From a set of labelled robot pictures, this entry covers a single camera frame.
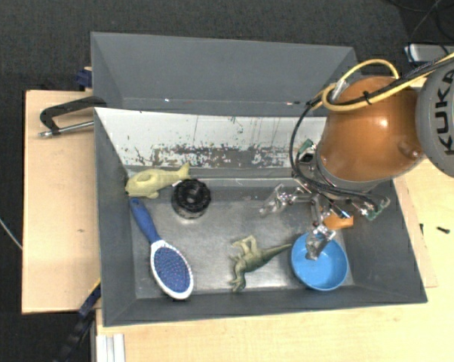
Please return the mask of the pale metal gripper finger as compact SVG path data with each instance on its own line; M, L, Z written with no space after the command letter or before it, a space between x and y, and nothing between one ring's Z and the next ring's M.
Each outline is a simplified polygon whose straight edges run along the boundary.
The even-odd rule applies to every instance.
M336 232L324 224L315 226L305 239L306 259L317 260L324 248L334 239Z
M282 212L286 207L305 201L307 194L296 188L293 192L287 192L283 184L274 187L272 193L263 201L259 209L261 217Z

